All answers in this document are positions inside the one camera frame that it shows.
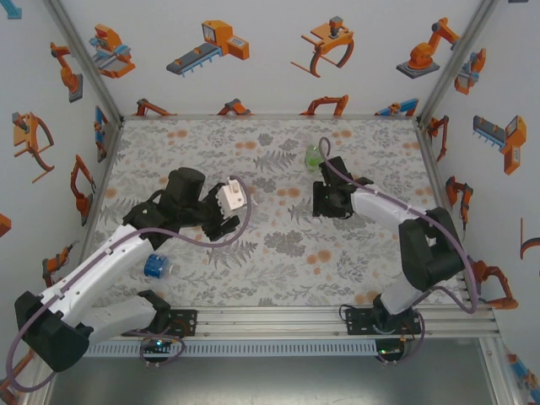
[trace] black bracket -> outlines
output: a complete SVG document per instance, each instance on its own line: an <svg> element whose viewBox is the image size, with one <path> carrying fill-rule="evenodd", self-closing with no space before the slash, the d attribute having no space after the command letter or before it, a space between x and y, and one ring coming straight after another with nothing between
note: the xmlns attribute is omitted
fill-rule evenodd
<svg viewBox="0 0 540 405"><path fill-rule="evenodd" d="M373 308L348 308L344 313L345 321L347 322L347 334L349 336L381 336L381 331L374 329L375 318L373 317ZM402 323L407 325L410 328L410 332L415 335L419 335L422 332L420 320L413 311L407 311L405 317L402 319ZM403 330L398 327L393 332L382 333L382 335L400 336L402 333Z"/></svg>
<svg viewBox="0 0 540 405"><path fill-rule="evenodd" d="M169 330L167 335L185 338L195 336L197 330L196 310L170 310Z"/></svg>

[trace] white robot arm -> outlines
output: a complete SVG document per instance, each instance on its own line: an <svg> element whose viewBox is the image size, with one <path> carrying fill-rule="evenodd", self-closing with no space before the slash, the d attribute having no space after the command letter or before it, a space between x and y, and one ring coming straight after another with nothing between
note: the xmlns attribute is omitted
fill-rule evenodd
<svg viewBox="0 0 540 405"><path fill-rule="evenodd" d="M329 159L328 162L343 175L352 178L340 157ZM458 240L451 216L440 207L432 210L399 208L378 197L379 189L376 186L369 186L373 192L358 189L329 170L326 163L320 167L324 182L313 183L314 216L346 220L358 213L399 235L403 273L390 288L374 299L373 319L370 320L383 332L393 330L426 291L464 268L462 259L445 236L409 210L430 217ZM373 184L364 177L357 182L362 186Z"/></svg>
<svg viewBox="0 0 540 405"><path fill-rule="evenodd" d="M211 241L235 230L240 220L233 212L246 204L239 182L219 183L199 201L204 180L193 169L173 170L167 187L133 207L123 225L68 276L38 296L27 291L15 301L19 330L44 305L50 305L23 339L53 371L66 370L89 346L124 332L162 333L167 328L170 305L150 290L104 308L92 308L92 304L123 271L171 237L156 228L174 234L180 228L200 225ZM147 233L138 232L147 229Z"/></svg>

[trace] white object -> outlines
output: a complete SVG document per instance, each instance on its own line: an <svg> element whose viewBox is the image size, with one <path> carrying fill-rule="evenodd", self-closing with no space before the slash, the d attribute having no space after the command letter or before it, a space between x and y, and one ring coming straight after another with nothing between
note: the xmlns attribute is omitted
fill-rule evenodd
<svg viewBox="0 0 540 405"><path fill-rule="evenodd" d="M376 192L380 189L370 186ZM351 197L351 205L356 213L360 213L381 224L392 233L399 235L399 224L406 219L416 219L409 211L399 208L393 203L364 190L357 190ZM425 208L410 207L420 213L425 213Z"/></svg>
<svg viewBox="0 0 540 405"><path fill-rule="evenodd" d="M61 295L60 289L62 286L79 274L81 270L102 251L105 251L108 256L104 257L80 280L78 280L77 283L66 291L63 298L51 305L50 310L53 314L60 311L63 314L62 320L64 322L71 327L77 326L81 322L84 313L89 310L99 295L109 288L124 270L127 270L135 263L148 257L149 254L154 251L149 240L143 240L140 237L133 237L114 250L110 248L111 244L115 241L135 230L136 229L131 225L119 226L115 233L97 251L81 263L67 277L43 291L41 293L43 296L41 302L46 303L53 295Z"/></svg>
<svg viewBox="0 0 540 405"><path fill-rule="evenodd" d="M94 328L89 336L90 346L94 346L124 332L147 327L154 319L155 313L148 300L135 296L104 308L90 308L82 323Z"/></svg>
<svg viewBox="0 0 540 405"><path fill-rule="evenodd" d="M391 315L401 314L413 306L422 291L415 289L401 273L397 281L381 295L381 302Z"/></svg>
<svg viewBox="0 0 540 405"><path fill-rule="evenodd" d="M234 210L242 208L246 204L242 187L237 180L229 179L228 183L219 189L218 204L226 219L232 215Z"/></svg>

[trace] white wall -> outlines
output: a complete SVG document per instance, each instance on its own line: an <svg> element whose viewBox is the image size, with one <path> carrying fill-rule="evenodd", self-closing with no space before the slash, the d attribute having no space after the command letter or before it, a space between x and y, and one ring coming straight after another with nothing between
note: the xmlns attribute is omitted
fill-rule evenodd
<svg viewBox="0 0 540 405"><path fill-rule="evenodd" d="M475 260L499 266L510 280L520 306L497 311L497 321L510 350L537 374L540 248L531 248L520 260L520 217L525 219L525 239L540 236L538 15L539 2L501 1L472 49L487 50L479 82L469 95L450 89L435 114L450 117L448 152L439 163L443 180L454 175L474 189L465 246ZM496 147L473 135L475 115L503 128L515 115L523 117L527 140L521 147L521 166L513 174L504 173L503 155ZM487 299L502 296L495 282L484 285L483 292Z"/></svg>
<svg viewBox="0 0 540 405"><path fill-rule="evenodd" d="M373 114L392 102L414 97L424 101L440 71L410 79L396 70L410 51L431 35L431 25L447 17L460 35L478 1L454 0L272 0L254 2L178 2L161 0L129 3L111 0L64 0L81 37L88 41L98 23L114 29L132 48L137 66L122 78L105 83L123 114L132 114L140 98L181 114L216 114L225 102L239 98L253 113L298 114L313 99L348 94L345 113ZM315 78L290 61L309 66L313 45L300 36L339 15L354 31L355 48L338 69L319 61ZM235 35L250 43L245 61L230 55L206 62L184 78L166 66L203 43L201 23L221 19ZM94 54L94 48L88 44ZM338 60L344 47L331 56ZM440 43L435 61L444 67L450 44ZM333 105L321 112L333 111Z"/></svg>
<svg viewBox="0 0 540 405"><path fill-rule="evenodd" d="M54 257L64 246L79 239L70 255L65 274L76 267L87 232L81 227L75 198L69 187L70 173L79 154L99 184L105 161L97 163L94 114L99 101L84 78L84 96L70 104L68 89L60 78L60 64L51 56L50 42L66 45L53 24L43 2L18 0L23 18L8 20L0 11L0 45L3 55L0 66L0 213L12 220L12 229L0 238L0 364L4 364L8 345L17 332L14 301L26 290L39 294L45 283L41 278L41 261ZM71 57L67 62L75 73L81 69ZM28 153L14 158L22 145L14 147L11 115L29 111L49 127L54 146L41 154L55 169L32 184L41 168ZM38 131L40 146L45 135ZM89 183L81 175L81 192L90 192Z"/></svg>

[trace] table surface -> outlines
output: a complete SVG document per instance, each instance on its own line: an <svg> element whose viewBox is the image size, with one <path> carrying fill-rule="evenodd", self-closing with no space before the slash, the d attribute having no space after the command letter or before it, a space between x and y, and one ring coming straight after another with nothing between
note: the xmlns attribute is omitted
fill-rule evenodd
<svg viewBox="0 0 540 405"><path fill-rule="evenodd" d="M129 209L164 188L167 175L192 167L206 177L202 195L241 176L256 203L246 233L223 249L168 240L159 253L173 263L158 280L143 262L123 273L98 305L153 289L173 306L369 304L401 273L397 235L362 215L311 216L319 171L304 164L306 146L332 141L355 178L366 176L412 205L435 206L412 121L141 120L127 121L94 230L97 248ZM239 214L245 216L245 210ZM206 240L199 228L181 233ZM443 283L458 291L457 281ZM426 301L446 304L442 294Z"/></svg>

